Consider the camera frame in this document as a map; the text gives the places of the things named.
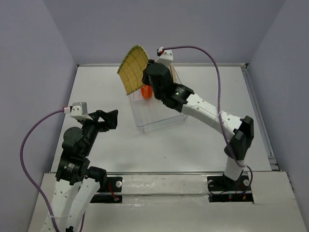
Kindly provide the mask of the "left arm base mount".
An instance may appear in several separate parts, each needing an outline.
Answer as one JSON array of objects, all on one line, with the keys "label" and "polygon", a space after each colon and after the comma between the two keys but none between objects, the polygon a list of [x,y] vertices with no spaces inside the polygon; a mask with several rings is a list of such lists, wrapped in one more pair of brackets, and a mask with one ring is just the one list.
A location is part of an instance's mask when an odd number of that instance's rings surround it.
[{"label": "left arm base mount", "polygon": [[122,184],[121,176],[107,176],[106,184],[100,187],[90,203],[122,203]]}]

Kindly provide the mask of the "beige plate with leaf design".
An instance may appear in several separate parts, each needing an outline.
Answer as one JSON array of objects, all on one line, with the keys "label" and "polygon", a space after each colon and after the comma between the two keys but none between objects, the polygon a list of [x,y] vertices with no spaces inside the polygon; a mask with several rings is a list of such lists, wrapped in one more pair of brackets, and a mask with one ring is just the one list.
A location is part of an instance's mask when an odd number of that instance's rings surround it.
[{"label": "beige plate with leaf design", "polygon": [[169,69],[171,71],[171,77],[173,78],[173,82],[177,83],[177,73],[172,63],[169,65]]}]

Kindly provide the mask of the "yellow bamboo-pattern rectangular plate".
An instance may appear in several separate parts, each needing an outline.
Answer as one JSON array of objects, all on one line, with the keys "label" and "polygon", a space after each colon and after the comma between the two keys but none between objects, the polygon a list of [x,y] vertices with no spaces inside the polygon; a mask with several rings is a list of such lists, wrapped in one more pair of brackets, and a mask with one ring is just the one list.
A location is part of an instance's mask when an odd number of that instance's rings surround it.
[{"label": "yellow bamboo-pattern rectangular plate", "polygon": [[123,83],[126,95],[130,95],[144,86],[142,77],[148,60],[149,57],[145,49],[140,45],[133,46],[124,57],[117,74]]}]

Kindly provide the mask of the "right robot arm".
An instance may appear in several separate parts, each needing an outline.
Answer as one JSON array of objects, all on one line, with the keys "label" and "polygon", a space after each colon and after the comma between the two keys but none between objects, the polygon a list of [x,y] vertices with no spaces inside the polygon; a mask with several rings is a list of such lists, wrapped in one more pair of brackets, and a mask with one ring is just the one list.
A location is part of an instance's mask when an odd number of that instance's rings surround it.
[{"label": "right robot arm", "polygon": [[164,64],[149,60],[142,82],[152,88],[154,96],[166,107],[191,116],[223,135],[228,156],[222,184],[234,189],[240,183],[244,159],[254,139],[254,121],[250,116],[233,116],[199,97],[192,89],[175,83]]}]

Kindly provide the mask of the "orange translucent plate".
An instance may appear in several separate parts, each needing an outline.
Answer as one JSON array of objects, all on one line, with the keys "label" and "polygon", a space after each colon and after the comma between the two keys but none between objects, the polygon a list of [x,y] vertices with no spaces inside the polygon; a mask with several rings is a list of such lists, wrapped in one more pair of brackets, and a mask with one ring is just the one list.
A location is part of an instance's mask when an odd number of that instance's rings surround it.
[{"label": "orange translucent plate", "polygon": [[152,87],[149,85],[144,85],[143,87],[141,87],[140,91],[144,100],[149,100],[153,96]]}]

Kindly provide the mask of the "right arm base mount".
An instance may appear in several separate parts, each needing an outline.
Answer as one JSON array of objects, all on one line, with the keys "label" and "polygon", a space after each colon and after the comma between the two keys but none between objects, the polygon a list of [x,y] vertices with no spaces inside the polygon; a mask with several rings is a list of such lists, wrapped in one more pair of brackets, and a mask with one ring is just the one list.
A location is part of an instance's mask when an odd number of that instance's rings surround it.
[{"label": "right arm base mount", "polygon": [[249,187],[250,179],[241,175],[233,181],[224,175],[211,175],[207,177],[210,203],[251,202],[253,194]]}]

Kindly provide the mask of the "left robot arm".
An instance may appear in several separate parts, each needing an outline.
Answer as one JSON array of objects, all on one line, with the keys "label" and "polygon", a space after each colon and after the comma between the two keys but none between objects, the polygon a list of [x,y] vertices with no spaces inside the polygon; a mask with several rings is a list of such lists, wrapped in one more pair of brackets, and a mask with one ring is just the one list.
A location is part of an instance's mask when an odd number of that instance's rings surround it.
[{"label": "left robot arm", "polygon": [[70,116],[82,127],[71,127],[63,134],[52,211],[46,216],[43,232],[76,232],[92,198],[107,185],[106,170],[90,166],[88,156],[98,133],[116,129],[118,110]]}]

